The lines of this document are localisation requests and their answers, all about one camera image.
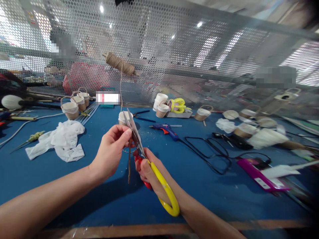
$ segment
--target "person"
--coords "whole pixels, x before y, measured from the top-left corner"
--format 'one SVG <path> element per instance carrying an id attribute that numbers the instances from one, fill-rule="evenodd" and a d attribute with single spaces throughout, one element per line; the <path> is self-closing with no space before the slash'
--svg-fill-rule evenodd
<path id="1" fill-rule="evenodd" d="M 60 213 L 93 188 L 104 183 L 116 172 L 122 149 L 134 147 L 133 144 L 129 145 L 131 137 L 130 128 L 114 125 L 102 137 L 96 157 L 90 165 L 1 205 L 1 237 L 32 238 Z M 171 186 L 179 203 L 181 215 L 200 238 L 245 238 L 239 231 L 188 195 L 172 178 L 163 163 L 148 148 L 144 150 L 147 158 L 157 166 Z M 141 164 L 136 162 L 136 170 L 141 179 L 149 182 L 154 192 L 164 202 L 169 203 L 168 196 L 146 159 L 143 159 Z"/>

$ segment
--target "blue glue gun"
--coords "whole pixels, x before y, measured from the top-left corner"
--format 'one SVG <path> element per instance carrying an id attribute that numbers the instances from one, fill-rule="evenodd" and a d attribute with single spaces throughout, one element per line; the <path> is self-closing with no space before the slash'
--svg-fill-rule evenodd
<path id="1" fill-rule="evenodd" d="M 172 130 L 169 124 L 154 124 L 150 127 L 157 129 L 157 130 L 163 130 L 164 134 L 169 134 L 174 141 L 179 140 L 179 136 Z"/>

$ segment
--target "workbench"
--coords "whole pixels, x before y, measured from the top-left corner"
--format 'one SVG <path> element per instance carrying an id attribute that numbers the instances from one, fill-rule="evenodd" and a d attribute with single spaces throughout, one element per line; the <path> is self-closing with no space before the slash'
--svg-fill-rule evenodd
<path id="1" fill-rule="evenodd" d="M 146 109 L 130 108 L 132 113 L 142 110 Z M 37 108 L 33 115 L 40 117 L 60 112 L 56 109 Z M 78 136 L 78 143 L 82 144 L 85 156 L 70 163 L 62 161 L 54 149 L 32 161 L 26 155 L 26 147 L 9 154 L 15 147 L 26 141 L 31 134 L 37 131 L 54 130 L 59 122 L 64 122 L 67 118 L 60 115 L 26 124 L 11 141 L 0 148 L 0 204 L 89 165 L 97 153 L 102 136 L 110 127 L 118 123 L 119 112 L 119 106 L 115 106 L 114 109 L 101 107 L 97 109 L 86 123 L 85 132 Z M 182 139 L 185 136 L 208 138 L 212 137 L 212 132 L 224 133 L 215 125 L 215 122 L 222 117 L 217 113 L 212 113 L 206 119 L 206 127 L 203 122 L 194 118 L 160 119 L 155 116 L 152 109 L 150 112 L 143 113 L 142 117 L 156 120 L 157 123 L 182 125 L 182 127 L 173 128 Z M 153 123 L 134 120 L 140 128 L 139 133 L 143 146 L 148 147 L 163 162 L 177 183 L 188 194 L 238 230 L 307 226 L 306 220 L 309 218 L 309 213 L 304 208 L 284 193 L 276 197 L 265 192 L 235 161 L 227 174 L 218 175 L 181 142 L 174 142 L 161 130 L 149 128 L 149 125 Z M 6 136 L 1 138 L 0 142 L 11 136 L 22 124 L 22 121 L 10 123 L 9 128 L 3 131 Z M 307 132 L 286 121 L 283 121 L 282 124 L 287 131 L 310 136 Z M 232 157 L 244 153 L 242 150 L 232 148 L 222 139 L 217 140 Z M 302 140 L 302 143 L 311 144 L 306 139 Z M 262 149 L 258 152 L 270 156 L 272 166 L 306 162 L 289 150 L 279 147 Z M 128 154 L 123 152 L 114 176 L 58 216 L 38 235 L 38 238 L 59 236 L 61 238 L 90 238 L 93 235 L 124 237 L 191 233 L 192 230 L 182 216 L 170 216 L 162 207 L 156 194 L 144 186 L 139 174 L 135 171 L 133 157 L 131 168 L 131 183 L 128 184 Z M 300 184 L 304 184 L 302 180 L 304 170 L 308 169 L 301 170 L 302 175 L 293 176 Z"/>

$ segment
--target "red scissors handle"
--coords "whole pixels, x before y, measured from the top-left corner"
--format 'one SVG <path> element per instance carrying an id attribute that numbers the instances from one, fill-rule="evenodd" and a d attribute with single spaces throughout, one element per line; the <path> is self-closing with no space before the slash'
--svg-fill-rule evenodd
<path id="1" fill-rule="evenodd" d="M 139 163 L 141 164 L 142 163 L 142 157 L 141 156 L 139 156 L 139 155 L 137 155 L 137 156 L 135 156 L 135 161 L 139 161 Z M 149 189 L 149 190 L 152 190 L 152 186 L 151 186 L 151 184 L 150 183 L 147 183 L 147 182 L 144 182 L 143 181 L 143 183 L 145 184 L 145 186 Z"/>

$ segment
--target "perforated metal mesh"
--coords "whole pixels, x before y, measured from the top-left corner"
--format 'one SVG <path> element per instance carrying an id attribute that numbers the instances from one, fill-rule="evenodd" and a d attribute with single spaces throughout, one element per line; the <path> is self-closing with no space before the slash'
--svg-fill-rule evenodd
<path id="1" fill-rule="evenodd" d="M 117 7 L 113 0 L 0 0 L 0 7 L 0 52 L 9 55 L 0 68 L 24 81 L 52 83 L 32 90 L 119 90 L 121 75 L 102 56 L 110 51 L 141 72 L 123 75 L 126 103 L 152 105 L 162 92 L 191 107 L 240 110 L 282 91 L 255 89 L 258 67 L 289 65 L 298 69 L 306 95 L 298 102 L 312 102 L 307 115 L 317 113 L 316 34 L 183 0 L 132 0 Z"/>

